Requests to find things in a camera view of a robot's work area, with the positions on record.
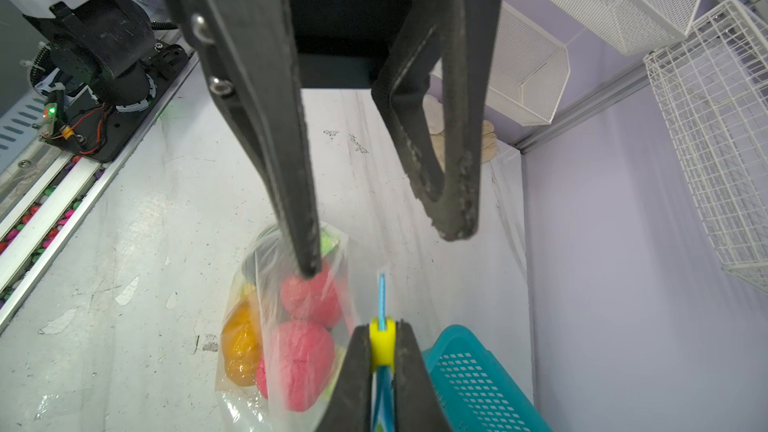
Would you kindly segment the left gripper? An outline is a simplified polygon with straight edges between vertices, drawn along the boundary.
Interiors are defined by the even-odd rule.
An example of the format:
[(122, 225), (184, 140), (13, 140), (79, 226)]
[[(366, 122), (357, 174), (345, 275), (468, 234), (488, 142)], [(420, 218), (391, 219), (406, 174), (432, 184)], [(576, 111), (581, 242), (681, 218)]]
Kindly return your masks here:
[[(164, 0), (261, 175), (294, 263), (321, 269), (301, 89), (369, 89), (412, 190), (446, 241), (478, 228), (485, 98), (503, 0)], [(444, 158), (423, 99), (442, 70)]]

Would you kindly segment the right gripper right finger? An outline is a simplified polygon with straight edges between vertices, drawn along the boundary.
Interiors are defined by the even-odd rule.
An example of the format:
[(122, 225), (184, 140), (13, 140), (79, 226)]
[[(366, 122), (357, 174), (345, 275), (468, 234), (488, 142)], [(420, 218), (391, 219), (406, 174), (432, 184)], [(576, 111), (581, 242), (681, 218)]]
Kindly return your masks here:
[(394, 421), (397, 432), (451, 432), (438, 400), (413, 327), (396, 323), (394, 348)]

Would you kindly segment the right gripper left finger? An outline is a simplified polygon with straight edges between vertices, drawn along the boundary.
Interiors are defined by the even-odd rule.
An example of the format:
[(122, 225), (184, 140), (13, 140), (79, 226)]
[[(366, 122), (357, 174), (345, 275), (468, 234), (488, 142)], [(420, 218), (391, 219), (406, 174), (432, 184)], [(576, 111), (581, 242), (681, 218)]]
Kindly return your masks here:
[(352, 333), (330, 402), (316, 432), (368, 432), (372, 417), (372, 346), (368, 325)]

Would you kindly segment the teal plastic basket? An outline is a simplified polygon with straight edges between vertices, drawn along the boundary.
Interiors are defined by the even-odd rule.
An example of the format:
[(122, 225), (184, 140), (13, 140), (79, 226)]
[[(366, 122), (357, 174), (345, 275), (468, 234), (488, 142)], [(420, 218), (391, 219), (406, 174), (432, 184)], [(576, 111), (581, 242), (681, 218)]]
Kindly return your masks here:
[(447, 327), (424, 353), (455, 431), (546, 432), (549, 425), (495, 356), (461, 325)]

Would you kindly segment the pink dragonfruit toy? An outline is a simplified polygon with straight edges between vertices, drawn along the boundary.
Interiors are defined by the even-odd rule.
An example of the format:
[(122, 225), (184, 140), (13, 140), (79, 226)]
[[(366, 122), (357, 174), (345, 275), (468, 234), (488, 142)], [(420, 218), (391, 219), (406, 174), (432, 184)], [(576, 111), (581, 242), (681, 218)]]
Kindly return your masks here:
[(291, 320), (270, 336), (277, 347), (277, 391), (289, 411), (309, 410), (325, 390), (335, 358), (330, 332), (314, 322)]

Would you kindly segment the clear zip top bag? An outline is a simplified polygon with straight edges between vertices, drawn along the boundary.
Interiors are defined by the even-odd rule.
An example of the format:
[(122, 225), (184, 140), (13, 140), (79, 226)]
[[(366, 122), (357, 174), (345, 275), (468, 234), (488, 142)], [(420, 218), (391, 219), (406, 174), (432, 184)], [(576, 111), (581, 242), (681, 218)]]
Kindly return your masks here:
[(332, 397), (355, 327), (378, 314), (387, 262), (342, 230), (320, 229), (321, 270), (296, 270), (278, 224), (235, 272), (219, 338), (216, 394), (227, 431), (312, 431)]

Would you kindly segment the red strawberry toy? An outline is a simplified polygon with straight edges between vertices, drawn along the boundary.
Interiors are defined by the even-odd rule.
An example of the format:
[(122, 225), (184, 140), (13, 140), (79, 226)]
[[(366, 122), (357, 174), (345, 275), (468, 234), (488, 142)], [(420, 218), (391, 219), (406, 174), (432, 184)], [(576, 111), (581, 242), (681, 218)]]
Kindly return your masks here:
[(314, 322), (326, 329), (333, 329), (343, 315), (327, 261), (322, 262), (321, 272), (311, 279), (295, 275), (286, 278), (280, 286), (280, 299), (291, 318)]

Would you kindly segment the yellow lemon toy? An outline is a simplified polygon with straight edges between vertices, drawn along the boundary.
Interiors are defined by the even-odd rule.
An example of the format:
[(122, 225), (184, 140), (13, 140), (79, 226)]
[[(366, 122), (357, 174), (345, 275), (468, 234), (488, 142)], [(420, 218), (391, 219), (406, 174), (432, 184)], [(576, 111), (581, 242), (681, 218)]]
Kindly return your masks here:
[(226, 376), (240, 387), (256, 384), (256, 370), (263, 355), (259, 310), (248, 298), (229, 313), (221, 332), (221, 352)]

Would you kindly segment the dark eggplant toy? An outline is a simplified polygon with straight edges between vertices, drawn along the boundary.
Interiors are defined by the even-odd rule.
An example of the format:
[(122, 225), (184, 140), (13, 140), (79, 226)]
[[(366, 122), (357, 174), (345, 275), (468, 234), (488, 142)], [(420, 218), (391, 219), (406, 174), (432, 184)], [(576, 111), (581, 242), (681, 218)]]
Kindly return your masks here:
[(309, 281), (319, 278), (322, 273), (338, 274), (346, 261), (345, 236), (329, 224), (323, 224), (319, 238), (320, 269), (312, 277), (298, 270), (290, 241), (283, 238), (277, 224), (271, 224), (257, 234), (241, 260), (238, 272), (246, 283), (264, 288), (287, 279)]

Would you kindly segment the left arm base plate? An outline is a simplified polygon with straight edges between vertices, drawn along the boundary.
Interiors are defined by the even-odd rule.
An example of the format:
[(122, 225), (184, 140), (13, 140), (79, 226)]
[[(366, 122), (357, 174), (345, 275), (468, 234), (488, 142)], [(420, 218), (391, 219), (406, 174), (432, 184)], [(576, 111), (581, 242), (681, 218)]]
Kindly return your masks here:
[(57, 147), (99, 163), (113, 161), (158, 108), (189, 62), (189, 54), (178, 45), (158, 42), (155, 50), (137, 66), (145, 72), (147, 97), (132, 105), (114, 105), (85, 87), (69, 103), (52, 98), (44, 105), (38, 137)]

